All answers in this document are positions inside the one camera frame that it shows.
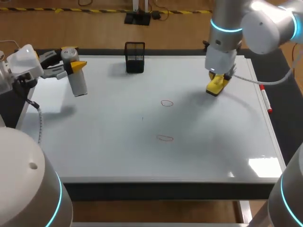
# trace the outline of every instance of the yellow and black tape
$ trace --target yellow and black tape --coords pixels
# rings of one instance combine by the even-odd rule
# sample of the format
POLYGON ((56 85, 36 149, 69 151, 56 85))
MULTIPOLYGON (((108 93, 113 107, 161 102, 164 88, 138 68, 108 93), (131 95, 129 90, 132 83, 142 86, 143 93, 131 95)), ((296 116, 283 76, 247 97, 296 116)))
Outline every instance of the yellow and black tape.
MULTIPOLYGON (((85 12, 85 13, 127 13, 131 10, 115 10, 115 9, 70 9, 70 8, 0 8, 0 11, 54 11, 59 13, 61 11, 72 11, 72 12, 85 12)), ((160 10, 161 14, 200 14, 200 13, 211 13, 208 10, 197 10, 197 11, 185 11, 185 10, 160 10)))

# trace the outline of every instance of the white cylinder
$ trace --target white cylinder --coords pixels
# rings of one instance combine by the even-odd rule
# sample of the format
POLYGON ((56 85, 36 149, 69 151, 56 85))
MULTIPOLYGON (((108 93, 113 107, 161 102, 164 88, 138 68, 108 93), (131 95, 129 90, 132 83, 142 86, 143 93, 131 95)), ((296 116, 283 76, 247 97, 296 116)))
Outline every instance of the white cylinder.
POLYGON ((72 203, 38 144, 0 128, 0 226, 70 227, 72 203))
POLYGON ((268 199, 274 227, 303 226, 303 144, 275 184, 268 199))

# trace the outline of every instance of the wooden floor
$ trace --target wooden floor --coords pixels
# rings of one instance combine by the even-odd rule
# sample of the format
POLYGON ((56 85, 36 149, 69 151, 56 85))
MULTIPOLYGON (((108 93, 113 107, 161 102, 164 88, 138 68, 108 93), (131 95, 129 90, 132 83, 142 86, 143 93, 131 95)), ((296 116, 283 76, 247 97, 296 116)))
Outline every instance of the wooden floor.
MULTIPOLYGON (((282 0, 271 0, 275 4, 282 0)), ((170 10, 211 9, 212 0, 158 0, 170 10)), ((77 8, 76 0, 11 0, 0 7, 77 8)), ((131 0, 94 0, 90 9, 131 9, 131 0)), ((211 14, 170 15, 166 21, 151 21, 150 26, 124 24, 125 14, 82 12, 0 12, 1 39, 16 40, 34 48, 123 49, 127 41, 146 42, 147 49, 201 49, 208 39, 211 14)), ((294 44, 282 46, 289 64, 294 44)), ((0 44, 9 55, 13 43, 0 44)), ((296 80, 303 91, 303 66, 296 69, 296 80)), ((129 201, 75 202, 75 221, 116 222, 237 222, 232 201, 129 201)), ((257 212, 262 202, 253 202, 257 212)))

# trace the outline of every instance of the white cable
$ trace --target white cable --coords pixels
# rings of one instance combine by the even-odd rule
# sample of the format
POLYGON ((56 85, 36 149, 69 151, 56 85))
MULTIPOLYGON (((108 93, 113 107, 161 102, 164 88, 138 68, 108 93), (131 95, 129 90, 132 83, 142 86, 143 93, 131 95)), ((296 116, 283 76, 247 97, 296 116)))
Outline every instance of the white cable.
MULTIPOLYGON (((18 47, 18 49, 21 49, 20 46, 18 45, 18 43, 15 40, 0 40, 0 43, 5 43, 5 42, 14 42, 16 44, 16 46, 18 47)), ((4 52, 2 52, 3 54, 1 54, 1 58, 0 61, 3 61, 5 58, 5 54, 4 52)))
POLYGON ((42 141, 42 130, 43 130, 43 116, 42 116, 42 110, 41 108, 37 109, 38 114, 39 114, 39 122, 40 122, 40 127, 39 127, 39 139, 38 139, 38 144, 41 144, 42 141))
POLYGON ((296 67, 297 63, 301 59, 302 54, 303 54, 303 51, 301 50, 299 52, 298 56, 296 57, 296 59, 294 60, 290 70, 286 73, 286 75, 282 79, 280 79, 278 81, 275 81, 275 82, 260 82, 260 81, 254 81, 254 80, 251 80, 251 79, 246 79, 244 77, 240 77, 240 76, 237 76, 237 75, 233 75, 233 76, 236 77, 236 78, 254 83, 254 84, 259 84, 259 85, 277 85, 277 84, 281 84, 281 83, 285 82, 289 78, 289 76, 292 74, 293 69, 296 67))
POLYGON ((15 40, 0 40, 0 43, 5 43, 5 42, 14 42, 16 46, 21 49, 21 47, 18 45, 18 43, 15 40))

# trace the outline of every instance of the black base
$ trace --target black base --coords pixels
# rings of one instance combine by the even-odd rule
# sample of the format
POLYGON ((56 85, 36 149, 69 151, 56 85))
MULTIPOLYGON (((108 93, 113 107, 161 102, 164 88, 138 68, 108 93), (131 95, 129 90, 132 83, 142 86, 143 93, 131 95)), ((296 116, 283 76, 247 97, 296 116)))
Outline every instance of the black base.
POLYGON ((129 25, 150 25, 151 14, 145 12, 131 12, 127 13, 124 23, 129 25))

